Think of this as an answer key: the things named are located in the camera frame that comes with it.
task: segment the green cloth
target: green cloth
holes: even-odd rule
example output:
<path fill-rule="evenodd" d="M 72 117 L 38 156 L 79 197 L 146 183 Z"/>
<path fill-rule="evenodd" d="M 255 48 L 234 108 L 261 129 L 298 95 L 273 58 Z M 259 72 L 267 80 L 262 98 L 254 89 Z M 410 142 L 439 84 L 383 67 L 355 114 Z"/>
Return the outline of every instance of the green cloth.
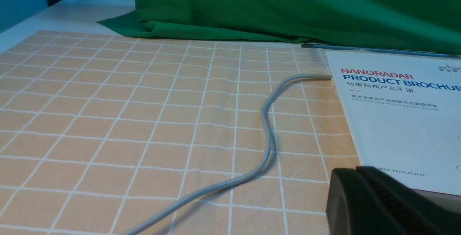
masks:
<path fill-rule="evenodd" d="M 461 0 L 135 0 L 99 22 L 129 37 L 252 40 L 461 54 Z"/>

